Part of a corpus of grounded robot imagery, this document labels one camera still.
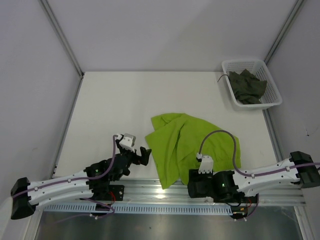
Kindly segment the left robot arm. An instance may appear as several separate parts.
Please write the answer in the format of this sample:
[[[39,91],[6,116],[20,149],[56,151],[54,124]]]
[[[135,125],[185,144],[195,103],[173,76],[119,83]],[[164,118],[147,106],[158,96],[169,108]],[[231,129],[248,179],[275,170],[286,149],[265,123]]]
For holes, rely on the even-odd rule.
[[[120,153],[94,163],[69,176],[31,182],[27,177],[18,179],[10,191],[12,220],[34,214],[37,209],[74,199],[103,200],[110,190],[110,183],[130,174],[131,164],[147,166],[152,150],[140,147],[137,151],[119,148]]]

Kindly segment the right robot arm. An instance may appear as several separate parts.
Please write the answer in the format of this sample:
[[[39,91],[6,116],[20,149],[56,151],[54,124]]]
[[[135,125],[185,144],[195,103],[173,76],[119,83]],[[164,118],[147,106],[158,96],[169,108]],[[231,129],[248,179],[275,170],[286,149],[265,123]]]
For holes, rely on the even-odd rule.
[[[311,155],[294,151],[276,164],[252,170],[206,172],[189,170],[187,184],[190,198],[212,198],[215,203],[242,204],[248,199],[257,202],[261,191],[277,186],[301,185],[303,189],[320,185],[318,162]]]

